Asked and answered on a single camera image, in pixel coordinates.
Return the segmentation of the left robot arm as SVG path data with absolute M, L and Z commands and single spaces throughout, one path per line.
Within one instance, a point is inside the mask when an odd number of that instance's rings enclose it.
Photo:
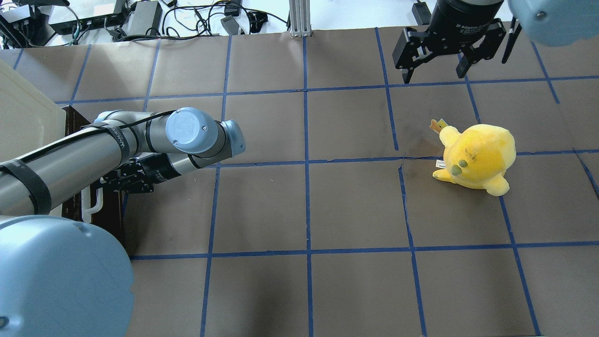
M 123 337 L 133 270 L 122 244 L 51 210 L 89 186 L 138 193 L 246 150 L 235 121 L 193 107 L 114 110 L 1 164 L 1 335 Z

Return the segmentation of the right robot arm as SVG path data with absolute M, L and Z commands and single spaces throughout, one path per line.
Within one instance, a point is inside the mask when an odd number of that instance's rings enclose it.
M 522 31 L 533 41 L 551 47 L 588 40 L 599 32 L 596 0 L 510 0 L 509 29 L 497 17 L 502 5 L 502 0 L 437 1 L 428 28 L 404 28 L 392 52 L 403 82 L 410 83 L 421 64 L 445 55 L 461 55 L 456 75 L 464 78 L 474 64 L 492 59 L 505 38 L 508 41 L 501 62 L 506 63 Z

